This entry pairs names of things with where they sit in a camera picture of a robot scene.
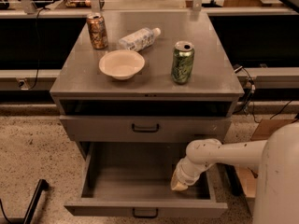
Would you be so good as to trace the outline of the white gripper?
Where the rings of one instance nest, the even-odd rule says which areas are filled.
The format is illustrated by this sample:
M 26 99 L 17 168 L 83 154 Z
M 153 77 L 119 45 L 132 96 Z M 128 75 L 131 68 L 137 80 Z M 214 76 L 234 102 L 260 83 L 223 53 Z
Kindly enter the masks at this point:
M 188 186 L 192 186 L 199 179 L 201 173 L 205 172 L 210 167 L 210 163 L 197 164 L 187 157 L 181 159 L 171 178 L 171 190 L 186 190 Z

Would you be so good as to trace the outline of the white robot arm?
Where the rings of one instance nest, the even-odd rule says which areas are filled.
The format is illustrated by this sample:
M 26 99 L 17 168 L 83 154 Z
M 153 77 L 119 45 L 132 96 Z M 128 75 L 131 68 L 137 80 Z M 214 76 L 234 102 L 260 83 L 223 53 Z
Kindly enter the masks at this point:
M 285 125 L 266 140 L 222 144 L 194 140 L 178 162 L 171 189 L 183 191 L 216 163 L 258 170 L 252 224 L 299 224 L 299 123 Z

